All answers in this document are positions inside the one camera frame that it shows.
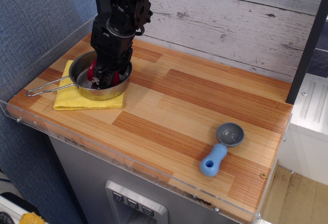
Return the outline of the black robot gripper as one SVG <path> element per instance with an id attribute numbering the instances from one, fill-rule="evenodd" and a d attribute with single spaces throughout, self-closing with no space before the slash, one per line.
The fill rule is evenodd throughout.
<path id="1" fill-rule="evenodd" d="M 125 73 L 133 52 L 134 33 L 122 34 L 109 25 L 108 29 L 109 37 L 93 27 L 91 34 L 91 46 L 96 52 L 92 82 L 102 89 L 119 84 L 119 77 Z"/>

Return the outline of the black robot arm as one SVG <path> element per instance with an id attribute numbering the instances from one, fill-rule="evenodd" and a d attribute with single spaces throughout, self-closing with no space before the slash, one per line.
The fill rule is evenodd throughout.
<path id="1" fill-rule="evenodd" d="M 96 0 L 91 35 L 96 52 L 92 83 L 100 89 L 113 85 L 116 73 L 124 74 L 132 57 L 133 39 L 151 21 L 149 0 Z"/>

